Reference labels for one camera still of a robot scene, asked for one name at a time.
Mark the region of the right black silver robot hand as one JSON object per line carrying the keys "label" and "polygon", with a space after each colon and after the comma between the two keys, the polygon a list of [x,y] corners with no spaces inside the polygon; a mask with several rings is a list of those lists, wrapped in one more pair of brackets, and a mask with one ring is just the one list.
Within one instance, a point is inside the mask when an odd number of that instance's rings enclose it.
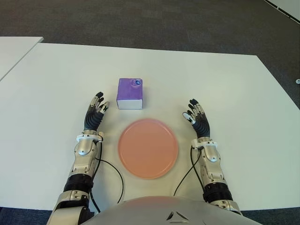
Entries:
{"label": "right black silver robot hand", "polygon": [[210,125],[202,106],[193,98],[189,101],[188,107],[189,110],[182,115],[192,125],[197,138],[210,137]]}

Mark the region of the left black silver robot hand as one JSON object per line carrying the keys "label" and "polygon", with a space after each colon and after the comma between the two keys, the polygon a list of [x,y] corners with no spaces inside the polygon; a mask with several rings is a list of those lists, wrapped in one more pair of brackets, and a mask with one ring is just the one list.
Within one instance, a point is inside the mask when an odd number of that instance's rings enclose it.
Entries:
{"label": "left black silver robot hand", "polygon": [[97,131],[109,107],[109,102],[102,103],[103,100],[103,92],[98,92],[91,100],[84,118],[84,130]]}

